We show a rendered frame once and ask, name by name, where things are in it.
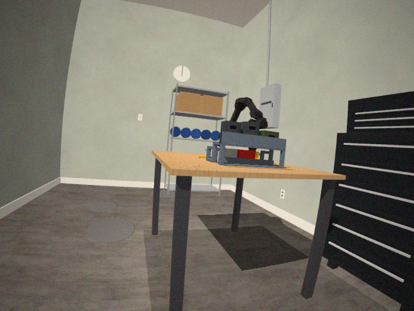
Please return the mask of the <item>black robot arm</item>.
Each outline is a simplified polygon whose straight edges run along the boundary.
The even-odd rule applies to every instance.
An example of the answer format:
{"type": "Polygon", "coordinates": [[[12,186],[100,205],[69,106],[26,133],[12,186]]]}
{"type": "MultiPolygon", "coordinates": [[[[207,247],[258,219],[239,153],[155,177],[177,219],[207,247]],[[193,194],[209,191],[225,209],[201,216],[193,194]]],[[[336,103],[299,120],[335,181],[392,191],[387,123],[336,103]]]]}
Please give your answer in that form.
{"type": "Polygon", "coordinates": [[[266,129],[268,127],[267,119],[263,117],[263,113],[256,108],[255,104],[252,102],[252,99],[248,97],[236,99],[235,110],[231,116],[230,121],[236,122],[241,111],[244,110],[247,106],[250,110],[251,118],[253,117],[256,119],[250,119],[249,122],[259,123],[260,129],[266,129]]]}

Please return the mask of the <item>red open bin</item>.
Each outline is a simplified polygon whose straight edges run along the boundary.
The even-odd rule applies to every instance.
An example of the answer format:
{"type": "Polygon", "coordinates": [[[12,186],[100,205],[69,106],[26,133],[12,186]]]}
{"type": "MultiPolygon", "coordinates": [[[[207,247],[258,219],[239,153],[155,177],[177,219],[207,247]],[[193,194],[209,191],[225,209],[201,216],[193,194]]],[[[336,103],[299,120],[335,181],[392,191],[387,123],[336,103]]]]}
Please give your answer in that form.
{"type": "Polygon", "coordinates": [[[254,150],[240,150],[238,149],[237,158],[245,158],[245,159],[255,159],[254,150]]]}

